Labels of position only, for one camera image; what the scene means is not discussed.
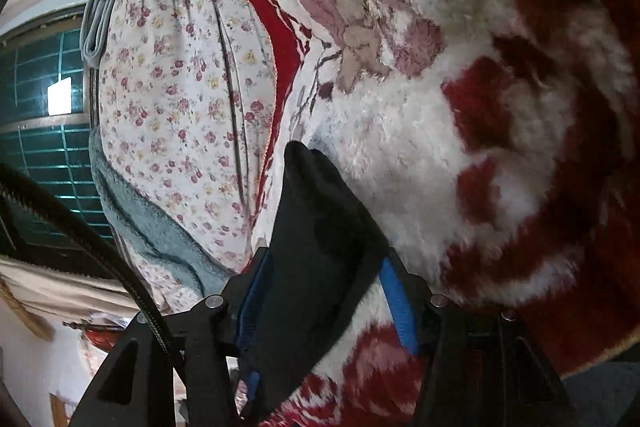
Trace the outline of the black pants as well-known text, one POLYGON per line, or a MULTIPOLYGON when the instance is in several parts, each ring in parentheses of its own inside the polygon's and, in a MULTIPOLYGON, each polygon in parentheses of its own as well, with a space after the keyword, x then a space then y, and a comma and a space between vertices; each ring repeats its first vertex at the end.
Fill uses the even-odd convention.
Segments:
POLYGON ((341 338, 388 248, 329 158, 288 143, 271 239, 235 337, 256 421, 277 410, 341 338))

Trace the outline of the teal fuzzy towel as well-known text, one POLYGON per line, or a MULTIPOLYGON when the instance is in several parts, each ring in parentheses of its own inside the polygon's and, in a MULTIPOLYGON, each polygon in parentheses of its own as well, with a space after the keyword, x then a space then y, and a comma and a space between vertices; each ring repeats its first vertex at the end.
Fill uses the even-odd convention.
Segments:
POLYGON ((130 265, 171 299, 198 300, 220 293, 232 272, 112 167, 98 127, 89 133, 88 150, 104 215, 124 242, 130 265))

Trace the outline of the small-flower print quilt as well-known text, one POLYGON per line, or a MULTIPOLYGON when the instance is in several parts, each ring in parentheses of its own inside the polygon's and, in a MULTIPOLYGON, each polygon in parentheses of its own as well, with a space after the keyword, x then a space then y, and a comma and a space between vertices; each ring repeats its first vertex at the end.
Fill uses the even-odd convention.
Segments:
POLYGON ((115 0, 101 145, 115 179, 160 215, 154 251, 126 244, 171 312, 220 291, 252 257, 274 87, 271 44, 246 0, 115 0))

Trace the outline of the green barred window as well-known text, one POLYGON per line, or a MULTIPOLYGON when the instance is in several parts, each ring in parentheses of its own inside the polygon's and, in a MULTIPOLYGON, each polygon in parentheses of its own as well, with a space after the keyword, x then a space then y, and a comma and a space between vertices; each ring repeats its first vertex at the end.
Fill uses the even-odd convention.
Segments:
POLYGON ((91 174, 92 93, 80 24, 79 13, 64 13, 1 38, 1 161, 111 242, 91 174))

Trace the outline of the red white floral fleece blanket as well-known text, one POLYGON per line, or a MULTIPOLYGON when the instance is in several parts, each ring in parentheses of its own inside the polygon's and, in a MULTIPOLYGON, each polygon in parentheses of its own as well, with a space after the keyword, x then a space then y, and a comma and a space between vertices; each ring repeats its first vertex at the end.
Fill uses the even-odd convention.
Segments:
POLYGON ((272 0, 308 52, 286 143, 321 150, 408 272, 510 312, 576 426, 639 421, 639 0, 272 0))

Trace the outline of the grey folded cloth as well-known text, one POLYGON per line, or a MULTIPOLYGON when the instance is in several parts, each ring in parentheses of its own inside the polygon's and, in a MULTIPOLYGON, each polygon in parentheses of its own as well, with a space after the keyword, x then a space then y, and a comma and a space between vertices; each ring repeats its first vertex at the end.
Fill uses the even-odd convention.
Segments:
POLYGON ((79 49, 84 63, 93 69, 100 66, 106 48, 108 26, 115 0, 88 0, 80 26, 79 49))

